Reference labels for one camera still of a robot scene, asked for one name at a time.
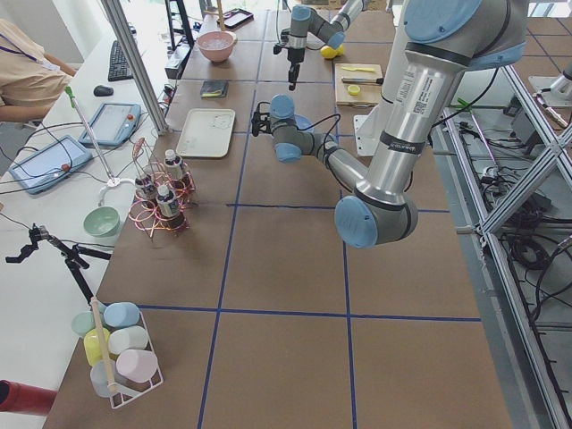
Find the tripod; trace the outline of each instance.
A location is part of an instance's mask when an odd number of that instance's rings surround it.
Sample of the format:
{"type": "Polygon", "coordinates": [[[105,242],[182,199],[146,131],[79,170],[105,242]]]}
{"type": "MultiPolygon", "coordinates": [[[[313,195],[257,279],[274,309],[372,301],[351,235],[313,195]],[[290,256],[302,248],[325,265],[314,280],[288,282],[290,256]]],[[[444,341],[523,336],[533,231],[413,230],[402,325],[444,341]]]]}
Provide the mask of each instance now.
{"type": "Polygon", "coordinates": [[[6,257],[6,262],[8,264],[20,264],[24,259],[29,257],[35,250],[38,250],[38,243],[41,240],[47,240],[55,248],[58,248],[65,258],[65,264],[70,270],[71,275],[75,279],[78,286],[80,286],[81,293],[88,301],[88,304],[93,298],[93,293],[88,286],[83,274],[80,269],[89,268],[89,264],[83,260],[80,255],[87,255],[89,257],[97,257],[99,259],[109,260],[111,255],[109,253],[102,252],[100,250],[94,250],[92,248],[84,248],[78,244],[74,244],[71,248],[62,243],[61,240],[57,239],[55,236],[50,235],[45,226],[37,227],[36,224],[32,226],[32,229],[28,231],[29,239],[31,244],[26,244],[20,249],[20,254],[16,257],[6,257]]]}

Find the black computer mouse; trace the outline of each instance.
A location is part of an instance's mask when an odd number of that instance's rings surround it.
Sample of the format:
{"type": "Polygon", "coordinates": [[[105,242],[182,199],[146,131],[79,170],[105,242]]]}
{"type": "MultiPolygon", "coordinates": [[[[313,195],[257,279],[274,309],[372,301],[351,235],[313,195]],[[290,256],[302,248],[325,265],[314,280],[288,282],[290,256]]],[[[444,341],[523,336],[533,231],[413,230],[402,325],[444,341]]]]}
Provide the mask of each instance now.
{"type": "Polygon", "coordinates": [[[114,89],[106,85],[97,85],[93,88],[93,95],[96,97],[109,97],[114,94],[114,89]]]}

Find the blue container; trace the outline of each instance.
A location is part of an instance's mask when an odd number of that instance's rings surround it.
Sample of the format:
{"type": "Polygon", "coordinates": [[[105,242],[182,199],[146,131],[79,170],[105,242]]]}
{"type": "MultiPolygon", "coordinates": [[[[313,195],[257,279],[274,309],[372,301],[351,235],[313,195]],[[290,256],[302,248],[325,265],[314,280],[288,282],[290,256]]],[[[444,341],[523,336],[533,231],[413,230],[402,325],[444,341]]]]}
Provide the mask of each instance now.
{"type": "Polygon", "coordinates": [[[132,302],[115,302],[105,309],[105,324],[113,328],[126,328],[139,321],[139,308],[132,302]]]}

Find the lemon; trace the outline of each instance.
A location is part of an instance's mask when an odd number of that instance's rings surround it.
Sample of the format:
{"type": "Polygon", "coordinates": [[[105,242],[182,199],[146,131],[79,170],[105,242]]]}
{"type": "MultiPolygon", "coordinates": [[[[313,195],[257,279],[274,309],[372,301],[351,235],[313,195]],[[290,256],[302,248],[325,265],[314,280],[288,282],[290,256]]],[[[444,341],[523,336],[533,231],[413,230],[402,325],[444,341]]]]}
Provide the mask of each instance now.
{"type": "Polygon", "coordinates": [[[332,60],[337,56],[338,53],[335,49],[329,46],[324,46],[322,49],[320,49],[320,54],[322,54],[322,57],[326,60],[332,60]]]}

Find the black keyboard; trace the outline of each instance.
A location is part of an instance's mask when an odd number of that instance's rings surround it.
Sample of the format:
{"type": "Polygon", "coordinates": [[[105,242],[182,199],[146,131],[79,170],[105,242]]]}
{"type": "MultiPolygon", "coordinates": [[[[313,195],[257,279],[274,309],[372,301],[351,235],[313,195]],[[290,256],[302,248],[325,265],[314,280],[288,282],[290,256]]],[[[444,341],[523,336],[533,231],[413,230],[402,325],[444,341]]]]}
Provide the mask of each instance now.
{"type": "Polygon", "coordinates": [[[115,40],[111,45],[111,53],[109,55],[109,72],[107,80],[114,82],[116,80],[133,79],[131,68],[127,64],[127,58],[123,52],[119,41],[115,40]]]}

